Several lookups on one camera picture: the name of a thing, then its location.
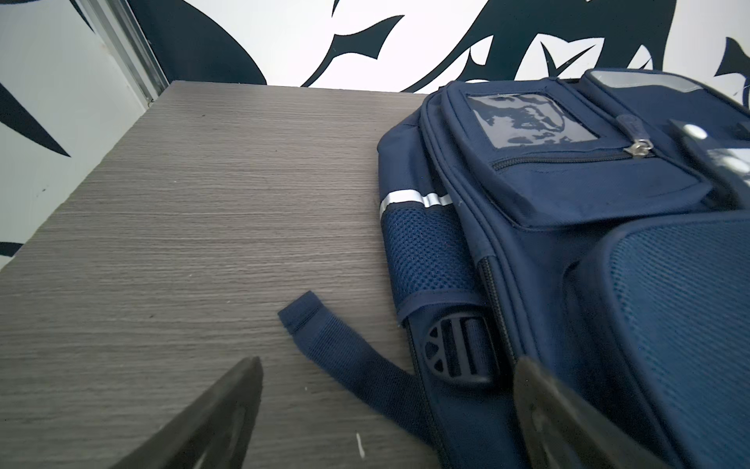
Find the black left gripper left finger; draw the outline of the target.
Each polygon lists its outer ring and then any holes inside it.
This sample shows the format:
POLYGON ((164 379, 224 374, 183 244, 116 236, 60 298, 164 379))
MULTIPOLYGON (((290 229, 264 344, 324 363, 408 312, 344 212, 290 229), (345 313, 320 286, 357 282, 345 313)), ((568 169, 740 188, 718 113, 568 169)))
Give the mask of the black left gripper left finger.
POLYGON ((241 468, 261 404, 257 357, 239 361, 115 468, 241 468))

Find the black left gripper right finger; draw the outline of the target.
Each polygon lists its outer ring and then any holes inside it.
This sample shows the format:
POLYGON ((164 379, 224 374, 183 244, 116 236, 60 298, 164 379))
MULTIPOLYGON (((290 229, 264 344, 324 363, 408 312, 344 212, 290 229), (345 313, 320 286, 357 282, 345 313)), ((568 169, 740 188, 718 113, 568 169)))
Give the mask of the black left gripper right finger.
POLYGON ((522 357, 513 396, 533 468, 666 468, 539 362, 522 357))

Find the navy blue student backpack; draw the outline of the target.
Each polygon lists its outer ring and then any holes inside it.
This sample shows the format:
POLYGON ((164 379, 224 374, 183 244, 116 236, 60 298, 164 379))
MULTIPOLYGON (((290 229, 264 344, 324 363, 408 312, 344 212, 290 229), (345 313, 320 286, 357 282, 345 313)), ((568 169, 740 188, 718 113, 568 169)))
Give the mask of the navy blue student backpack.
POLYGON ((311 292, 299 350, 446 468, 529 468, 539 362, 674 468, 749 464, 749 111, 648 70, 452 82, 378 144, 413 371, 311 292))

